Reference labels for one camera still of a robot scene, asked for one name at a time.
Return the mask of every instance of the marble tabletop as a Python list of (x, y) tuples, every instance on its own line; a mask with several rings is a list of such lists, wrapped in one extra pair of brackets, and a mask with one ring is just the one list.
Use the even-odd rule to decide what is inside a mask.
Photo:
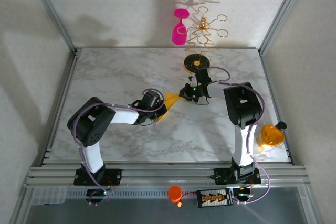
[[(183, 68), (188, 55), (183, 48), (83, 48), (79, 56), (54, 139), (50, 159), (79, 160), (78, 149), (67, 128), (69, 118), (93, 96), (103, 102), (130, 104), (142, 91), (156, 88), (178, 93), (188, 82)], [(276, 124), (275, 109), (256, 49), (214, 49), (207, 55), (211, 66), (227, 69), (231, 82), (249, 81), (266, 102), (265, 124)], [(209, 70), (212, 80), (226, 74)], [(209, 105), (178, 100), (159, 123), (150, 126), (112, 124), (100, 140), (106, 161), (230, 161), (235, 148), (235, 130), (223, 100)], [(268, 151), (255, 140), (258, 161), (287, 162), (284, 144)]]

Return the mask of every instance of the small orange container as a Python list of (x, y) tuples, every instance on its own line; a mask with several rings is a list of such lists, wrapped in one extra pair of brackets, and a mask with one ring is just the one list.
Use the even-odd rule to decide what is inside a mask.
[(261, 134), (257, 140), (260, 148), (276, 147), (283, 143), (285, 136), (283, 130), (287, 128), (284, 122), (279, 122), (276, 126), (265, 125), (261, 129)]
[(182, 198), (182, 190), (179, 186), (172, 186), (168, 190), (168, 197), (172, 203), (178, 203)]

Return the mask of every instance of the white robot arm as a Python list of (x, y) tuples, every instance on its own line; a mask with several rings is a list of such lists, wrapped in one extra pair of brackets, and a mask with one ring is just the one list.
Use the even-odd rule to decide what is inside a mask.
[(146, 119), (154, 120), (167, 112), (158, 93), (147, 91), (142, 100), (136, 100), (131, 105), (106, 106), (97, 97), (92, 97), (85, 103), (68, 121), (68, 128), (72, 131), (76, 118), (88, 107), (78, 120), (76, 125), (76, 137), (82, 143), (86, 166), (92, 174), (100, 172), (104, 167), (101, 158), (99, 140), (103, 136), (109, 124), (125, 123), (138, 125)]
[(253, 139), (256, 125), (262, 109), (249, 82), (225, 86), (221, 82), (212, 82), (207, 69), (195, 71), (195, 77), (180, 90), (180, 96), (188, 101), (198, 102), (200, 97), (223, 99), (231, 122), (235, 126), (235, 152), (232, 167), (227, 173), (228, 184), (239, 184), (255, 173), (253, 156)]

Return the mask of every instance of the cable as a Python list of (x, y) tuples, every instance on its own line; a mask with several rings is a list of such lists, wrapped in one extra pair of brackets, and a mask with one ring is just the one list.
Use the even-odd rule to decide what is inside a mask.
[(187, 195), (190, 195), (190, 194), (197, 194), (197, 192), (195, 192), (195, 191), (191, 191), (191, 192), (189, 192), (189, 193), (186, 193), (186, 194), (182, 195), (182, 197), (181, 197), (180, 200), (182, 200), (183, 197), (185, 197), (185, 196), (187, 196)]
[(90, 205), (90, 206), (91, 206), (91, 199), (92, 199), (93, 195), (95, 195), (97, 192), (98, 192), (98, 191), (96, 190), (96, 191), (93, 191), (93, 192), (90, 194), (90, 196), (89, 196), (89, 205)]
[(253, 189), (252, 189), (252, 185), (250, 186), (251, 189), (251, 197), (253, 197)]
[(107, 182), (108, 183), (110, 183), (110, 189), (111, 189), (111, 187), (113, 187), (113, 189), (115, 190), (115, 186), (113, 185), (113, 183), (112, 183), (112, 178), (110, 177), (110, 175), (107, 175), (106, 177), (105, 177), (105, 179), (107, 180)]
[(212, 69), (220, 69), (220, 70), (222, 70), (222, 71), (224, 71), (224, 72), (227, 73), (228, 78), (225, 79), (225, 80), (221, 80), (221, 81), (228, 81), (229, 79), (231, 79), (231, 75), (230, 75), (229, 71), (227, 71), (226, 69), (224, 69), (224, 68), (220, 68), (220, 67), (208, 67), (207, 69), (211, 69), (211, 68), (212, 68)]
[(143, 125), (142, 123), (140, 123), (140, 125), (141, 125), (141, 126), (149, 126), (149, 125), (152, 125), (153, 123), (155, 123), (155, 121), (156, 121), (156, 118), (154, 118), (154, 120), (152, 120), (152, 122), (149, 123), (149, 124), (145, 124), (145, 125)]
[(208, 101), (208, 97), (205, 98), (206, 102), (205, 104), (198, 104), (195, 100), (194, 100), (194, 103), (198, 106), (203, 106), (203, 105), (208, 105), (209, 104), (209, 101)]
[(101, 186), (95, 180), (95, 178), (91, 174), (91, 171), (90, 171), (90, 169), (89, 169), (89, 167), (87, 165), (85, 153), (84, 153), (84, 150), (83, 150), (83, 144), (76, 137), (76, 128), (77, 128), (78, 121), (85, 114), (85, 112), (87, 112), (88, 110), (92, 109), (93, 107), (100, 106), (100, 105), (105, 105), (105, 106), (110, 106), (110, 107), (115, 107), (115, 108), (123, 108), (123, 109), (135, 110), (135, 111), (139, 111), (139, 112), (147, 112), (147, 113), (148, 112), (158, 111), (164, 105), (164, 95), (162, 94), (161, 91), (159, 91), (157, 89), (145, 89), (144, 91), (142, 91), (142, 94), (144, 94), (145, 92), (147, 92), (149, 90), (153, 90), (153, 91), (157, 92), (162, 97), (162, 104), (157, 109), (155, 109), (155, 110), (141, 110), (141, 109), (133, 108), (133, 107), (131, 107), (129, 105), (118, 105), (118, 104), (112, 104), (112, 103), (97, 102), (97, 103), (94, 103), (94, 104), (92, 104), (90, 106), (87, 106), (85, 109), (83, 109), (81, 112), (79, 112), (78, 116), (76, 117), (76, 119), (75, 119), (75, 121), (73, 123), (74, 125), (72, 127), (72, 132), (71, 133), (72, 133), (72, 137), (73, 137), (75, 143), (78, 145), (79, 155), (80, 155), (80, 157), (82, 159), (81, 163), (84, 166), (84, 168), (85, 168), (87, 174), (89, 175), (89, 177), (91, 178), (91, 180), (95, 183), (95, 185), (98, 186), (100, 189), (102, 189), (104, 191), (104, 193), (106, 193), (107, 200), (101, 201), (99, 203), (96, 203), (95, 206), (102, 205), (102, 204), (108, 202), (110, 200), (110, 193), (103, 186)]
[(258, 200), (261, 200), (262, 198), (264, 198), (267, 194), (268, 194), (268, 192), (269, 192), (269, 190), (270, 190), (270, 188), (271, 188), (271, 179), (269, 178), (269, 175), (268, 175), (268, 173), (267, 173), (267, 171), (254, 159), (254, 157), (252, 157), (252, 155), (250, 155), (250, 158), (253, 160), (253, 162), (254, 163), (256, 163), (256, 165), (258, 165), (259, 167), (260, 167), (260, 169), (265, 173), (265, 175), (266, 175), (266, 177), (267, 177), (267, 180), (268, 180), (268, 186), (267, 186), (267, 190), (261, 195), (261, 196), (259, 196), (258, 198), (256, 198), (256, 199), (254, 199), (254, 200), (252, 200), (252, 201), (248, 201), (248, 202), (246, 202), (246, 204), (251, 204), (251, 203), (254, 203), (254, 202), (256, 202), (256, 201), (258, 201)]

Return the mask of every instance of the black mounting bracket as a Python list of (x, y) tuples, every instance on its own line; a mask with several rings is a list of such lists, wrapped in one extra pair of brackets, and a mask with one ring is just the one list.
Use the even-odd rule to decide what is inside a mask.
[[(241, 84), (252, 88), (249, 82)], [(230, 121), (241, 129), (254, 123), (262, 112), (256, 94), (244, 87), (228, 87), (224, 96)]]
[[(95, 180), (101, 186), (119, 186), (121, 181), (121, 169), (105, 169), (105, 165), (96, 173), (92, 174)], [(95, 186), (85, 168), (76, 170), (75, 179), (73, 181), (75, 186)]]
[(103, 102), (99, 98), (92, 97), (68, 121), (68, 129), (72, 131), (79, 113), (95, 103), (102, 103), (102, 105), (94, 106), (85, 112), (78, 120), (76, 127), (76, 137), (82, 142), (85, 148), (96, 144), (101, 139), (110, 125), (115, 111), (103, 105)]
[(211, 175), (210, 178), (215, 181), (216, 185), (261, 185), (258, 168), (255, 168), (253, 174), (244, 178), (244, 180), (236, 180), (231, 168), (216, 168), (214, 169), (214, 175)]

